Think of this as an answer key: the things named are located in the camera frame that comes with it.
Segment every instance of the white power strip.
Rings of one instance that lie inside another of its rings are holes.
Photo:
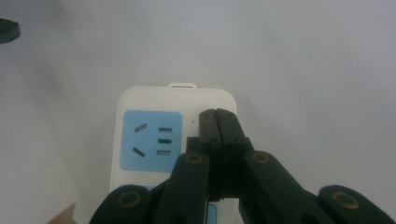
[[[120,98],[110,191],[134,184],[153,188],[169,178],[187,137],[199,136],[199,114],[223,108],[236,114],[230,93],[194,84],[133,87]],[[208,207],[208,224],[235,223],[236,200]]]

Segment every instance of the screw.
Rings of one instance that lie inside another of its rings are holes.
[[[202,157],[200,155],[192,154],[186,157],[186,161],[192,164],[198,164],[201,163]]]
[[[267,163],[270,160],[267,155],[261,153],[255,153],[251,158],[258,163]]]
[[[118,199],[118,204],[120,207],[129,208],[140,203],[141,196],[136,191],[126,191],[123,192]]]
[[[360,206],[355,197],[342,191],[334,192],[332,194],[332,199],[348,209],[357,209]]]

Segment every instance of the outlet slot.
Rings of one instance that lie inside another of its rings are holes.
[[[144,124],[140,125],[139,127],[135,128],[134,131],[136,133],[142,132],[143,130],[147,129],[147,127],[148,127],[147,123],[144,123]]]
[[[172,139],[158,139],[158,143],[160,144],[172,144]]]
[[[172,129],[171,128],[159,128],[158,132],[160,132],[160,133],[171,133]]]
[[[171,150],[157,150],[157,155],[170,156],[171,155]]]
[[[146,156],[146,153],[142,152],[142,151],[139,150],[139,148],[137,148],[137,147],[134,147],[133,151],[134,151],[137,155],[139,155],[139,156],[141,156],[141,157],[145,157],[145,156]]]
[[[178,112],[128,110],[122,122],[120,168],[171,173],[181,152],[183,118]]]

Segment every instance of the gray background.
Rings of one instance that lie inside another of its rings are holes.
[[[396,219],[394,1],[0,0],[0,223],[106,197],[117,102],[192,82],[233,95],[256,149],[317,193],[340,184]]]

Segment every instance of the blue outlet faceplate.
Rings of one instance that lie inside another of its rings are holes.
[[[122,125],[121,169],[172,172],[180,155],[181,132],[182,116],[178,112],[126,111]]]
[[[207,224],[217,224],[218,223],[218,209],[214,204],[209,204],[207,207]]]

